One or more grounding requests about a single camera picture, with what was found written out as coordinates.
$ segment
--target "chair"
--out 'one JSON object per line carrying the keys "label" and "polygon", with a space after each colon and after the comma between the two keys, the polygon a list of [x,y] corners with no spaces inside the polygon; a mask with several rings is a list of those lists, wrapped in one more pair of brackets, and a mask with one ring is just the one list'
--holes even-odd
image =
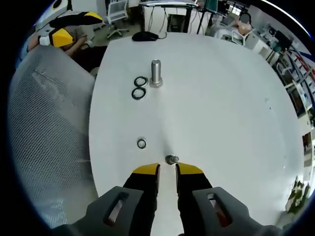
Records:
{"label": "chair", "polygon": [[[127,0],[120,0],[117,2],[111,2],[108,6],[108,15],[107,20],[110,25],[113,24],[115,21],[119,21],[122,19],[126,19],[128,17],[126,6],[128,1]],[[116,26],[114,26],[114,31],[112,31],[108,36],[107,39],[109,39],[113,34],[118,33],[120,36],[123,36],[121,32],[123,31],[129,31],[128,29],[118,29]]]}
{"label": "chair", "polygon": [[79,220],[97,199],[88,137],[94,83],[61,49],[40,45],[10,82],[9,149],[26,195],[51,228]]}
{"label": "chair", "polygon": [[242,45],[242,46],[245,46],[245,41],[246,41],[246,38],[247,36],[254,32],[255,31],[255,28],[253,28],[251,31],[249,31],[247,34],[245,35],[241,35],[238,30],[232,30],[232,42],[236,43],[236,44],[239,44],[239,45]]}

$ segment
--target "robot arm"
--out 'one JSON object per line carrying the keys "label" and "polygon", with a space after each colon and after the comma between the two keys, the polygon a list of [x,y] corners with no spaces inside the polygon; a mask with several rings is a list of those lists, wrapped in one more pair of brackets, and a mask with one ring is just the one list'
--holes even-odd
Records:
{"label": "robot arm", "polygon": [[[149,236],[157,209],[160,164],[137,168],[123,187],[92,202],[72,225],[53,229],[56,236]],[[278,236],[282,230],[262,226],[248,208],[220,187],[212,187],[201,169],[176,164],[178,210],[185,236]]]}
{"label": "robot arm", "polygon": [[69,0],[56,0],[35,24],[40,45],[62,47],[74,41],[64,28],[67,26],[94,25],[102,18],[94,12],[74,12]]}

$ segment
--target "floor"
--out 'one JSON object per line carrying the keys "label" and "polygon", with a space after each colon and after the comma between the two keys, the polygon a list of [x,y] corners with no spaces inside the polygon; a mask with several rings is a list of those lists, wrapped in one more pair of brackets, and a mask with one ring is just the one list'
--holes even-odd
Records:
{"label": "floor", "polygon": [[[129,32],[122,33],[123,37],[133,36],[135,33],[140,31],[139,24],[132,25],[129,22],[123,22],[123,24],[118,28],[129,29]],[[119,34],[115,34],[111,36],[110,39],[107,39],[107,35],[110,34],[113,30],[113,27],[110,27],[109,25],[105,25],[100,29],[96,29],[94,31],[95,37],[92,39],[93,44],[95,46],[107,46],[111,40],[122,38],[119,36]]]}

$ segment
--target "person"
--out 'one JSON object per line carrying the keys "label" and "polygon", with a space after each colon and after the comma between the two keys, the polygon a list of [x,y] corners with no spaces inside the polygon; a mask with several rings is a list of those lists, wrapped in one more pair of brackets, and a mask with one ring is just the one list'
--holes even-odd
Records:
{"label": "person", "polygon": [[[67,26],[64,29],[67,30],[73,37],[73,42],[60,48],[89,73],[92,69],[99,67],[107,46],[92,48],[88,47],[82,50],[81,47],[86,43],[87,35],[82,31],[81,27]],[[20,55],[16,61],[16,68],[26,57],[27,53],[35,48],[38,44],[38,34],[35,32],[25,41]]]}
{"label": "person", "polygon": [[241,35],[246,35],[252,30],[252,16],[247,12],[242,12],[238,19],[232,22],[230,26],[214,26],[210,30],[210,36],[221,39],[224,35],[232,36],[232,31],[237,30]]}

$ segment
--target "cable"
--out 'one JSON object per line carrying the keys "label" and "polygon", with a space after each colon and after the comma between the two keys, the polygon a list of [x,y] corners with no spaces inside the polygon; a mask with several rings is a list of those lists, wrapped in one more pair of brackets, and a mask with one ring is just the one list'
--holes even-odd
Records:
{"label": "cable", "polygon": [[166,13],[165,8],[164,8],[164,14],[166,14],[166,19],[167,19],[167,25],[166,25],[166,32],[167,32],[167,30],[168,30],[168,22],[169,22],[169,20],[168,20],[168,15],[167,15],[167,13]]}
{"label": "cable", "polygon": [[190,23],[190,31],[189,31],[189,33],[191,33],[192,23],[193,23],[193,21],[196,19],[197,13],[198,13],[198,9],[196,8],[196,14],[195,14],[193,20],[192,20],[191,23]]}
{"label": "cable", "polygon": [[164,26],[164,22],[165,22],[165,17],[166,17],[166,10],[164,8],[164,18],[163,18],[163,24],[162,24],[162,27],[159,29],[159,33],[161,33],[162,29],[163,29],[163,26]]}
{"label": "cable", "polygon": [[167,32],[165,32],[165,37],[164,38],[159,38],[159,39],[165,39],[167,37]]}
{"label": "cable", "polygon": [[153,10],[151,11],[151,16],[150,16],[149,25],[148,25],[148,31],[151,30],[151,26],[152,26],[152,22],[153,22],[153,12],[154,12],[154,8],[155,8],[155,6],[153,7]]}
{"label": "cable", "polygon": [[202,28],[202,34],[204,34],[204,30],[203,30],[203,26],[202,26],[202,22],[201,22],[201,18],[200,18],[199,12],[198,12],[198,16],[199,16],[199,20],[200,20],[200,23],[199,23],[199,24],[201,24],[201,28]]}

